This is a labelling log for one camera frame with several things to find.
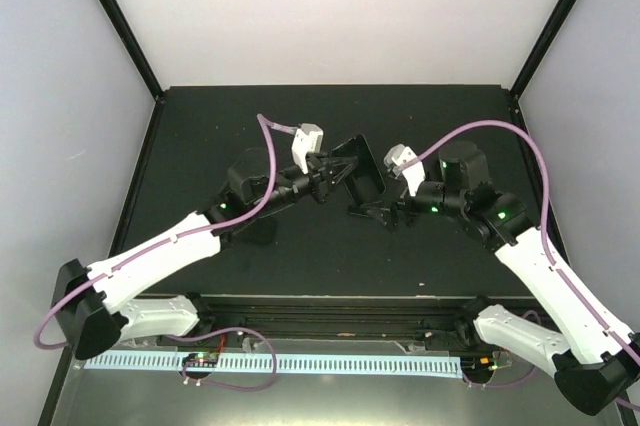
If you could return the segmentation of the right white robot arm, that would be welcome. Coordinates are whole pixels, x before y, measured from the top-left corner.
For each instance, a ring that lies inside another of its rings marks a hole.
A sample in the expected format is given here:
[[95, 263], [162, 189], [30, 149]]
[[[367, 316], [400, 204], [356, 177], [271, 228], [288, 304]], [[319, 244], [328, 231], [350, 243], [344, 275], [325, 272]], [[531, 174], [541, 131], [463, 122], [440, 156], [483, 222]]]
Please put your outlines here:
[[547, 329], [477, 297], [454, 325], [461, 346], [476, 349], [486, 343], [516, 354], [552, 377], [565, 399], [590, 416], [638, 381], [638, 334], [618, 320], [562, 258], [549, 260], [555, 249], [542, 245], [541, 230], [524, 203], [495, 188], [486, 156], [474, 143], [441, 147], [435, 177], [403, 144], [388, 151], [384, 164], [404, 182], [404, 189], [389, 203], [357, 207], [357, 215], [370, 216], [389, 230], [426, 214], [458, 221], [519, 278], [555, 325]]

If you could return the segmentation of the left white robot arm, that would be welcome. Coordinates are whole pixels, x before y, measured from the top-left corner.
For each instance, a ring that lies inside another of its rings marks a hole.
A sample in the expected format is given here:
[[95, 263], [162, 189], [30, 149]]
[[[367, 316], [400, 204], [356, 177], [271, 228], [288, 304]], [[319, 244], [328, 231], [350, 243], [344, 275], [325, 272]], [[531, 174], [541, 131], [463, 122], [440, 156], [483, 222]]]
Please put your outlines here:
[[278, 171], [267, 150], [248, 149], [228, 168], [226, 182], [203, 209], [117, 256], [89, 266], [77, 259], [64, 263], [51, 308], [74, 357], [91, 359], [120, 341], [144, 336], [183, 336], [193, 345], [207, 343], [215, 322], [193, 298], [142, 300], [139, 294], [236, 242], [270, 239], [269, 215], [304, 197], [325, 202], [359, 164], [353, 155], [307, 153]]

